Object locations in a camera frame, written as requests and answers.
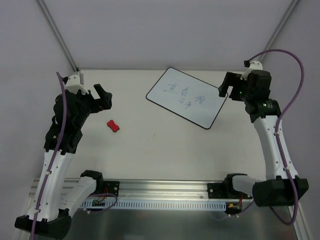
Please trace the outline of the white whiteboard black frame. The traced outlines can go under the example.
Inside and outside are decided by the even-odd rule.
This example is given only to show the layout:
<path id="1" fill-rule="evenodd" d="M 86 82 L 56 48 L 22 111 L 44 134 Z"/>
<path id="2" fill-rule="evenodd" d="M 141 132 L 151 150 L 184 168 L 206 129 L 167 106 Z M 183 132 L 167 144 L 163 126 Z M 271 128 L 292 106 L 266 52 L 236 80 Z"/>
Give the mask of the white whiteboard black frame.
<path id="1" fill-rule="evenodd" d="M 146 99 L 209 130 L 227 97 L 220 97 L 216 86 L 169 67 L 146 94 Z"/>

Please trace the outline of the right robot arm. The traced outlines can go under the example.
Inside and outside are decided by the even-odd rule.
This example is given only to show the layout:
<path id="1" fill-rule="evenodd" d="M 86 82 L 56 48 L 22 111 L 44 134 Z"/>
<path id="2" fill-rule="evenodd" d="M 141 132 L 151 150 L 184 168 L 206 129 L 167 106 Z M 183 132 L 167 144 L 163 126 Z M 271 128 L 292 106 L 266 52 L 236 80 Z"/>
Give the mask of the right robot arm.
<path id="1" fill-rule="evenodd" d="M 223 181 L 223 192 L 228 198 L 247 194 L 258 207 L 294 206 L 309 189 L 309 183 L 299 177 L 285 146 L 281 110 L 278 102 L 270 99 L 271 80 L 271 74 L 264 70 L 252 70 L 246 79 L 227 72 L 218 88 L 220 97 L 232 88 L 229 97 L 244 102 L 260 140 L 266 172 L 263 181 L 244 173 L 230 173 Z"/>

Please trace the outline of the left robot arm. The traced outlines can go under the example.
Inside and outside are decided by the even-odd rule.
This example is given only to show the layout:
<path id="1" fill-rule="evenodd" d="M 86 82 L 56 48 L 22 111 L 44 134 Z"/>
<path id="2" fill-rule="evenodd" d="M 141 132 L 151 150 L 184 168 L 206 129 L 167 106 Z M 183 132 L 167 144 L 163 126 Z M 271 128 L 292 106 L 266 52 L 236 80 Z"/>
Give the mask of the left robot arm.
<path id="1" fill-rule="evenodd" d="M 62 240 L 68 234 L 72 217 L 91 194 L 104 192 L 103 174 L 85 170 L 76 186 L 61 199 L 66 173 L 83 136 L 82 127 L 91 114 L 112 107 L 112 94 L 95 84 L 99 98 L 91 92 L 65 89 L 55 98 L 52 124 L 45 136 L 44 162 L 34 200 L 27 213 L 15 220 L 17 229 L 35 235 Z"/>

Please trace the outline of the red whiteboard eraser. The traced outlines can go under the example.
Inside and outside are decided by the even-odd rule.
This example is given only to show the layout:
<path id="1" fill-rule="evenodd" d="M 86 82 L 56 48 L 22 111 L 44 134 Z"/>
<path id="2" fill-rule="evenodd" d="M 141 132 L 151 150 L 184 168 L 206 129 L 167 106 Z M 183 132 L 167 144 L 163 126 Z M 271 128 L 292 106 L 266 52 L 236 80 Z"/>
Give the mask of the red whiteboard eraser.
<path id="1" fill-rule="evenodd" d="M 120 130 L 120 127 L 113 120 L 109 120 L 106 125 L 112 130 L 113 133 L 116 133 Z"/>

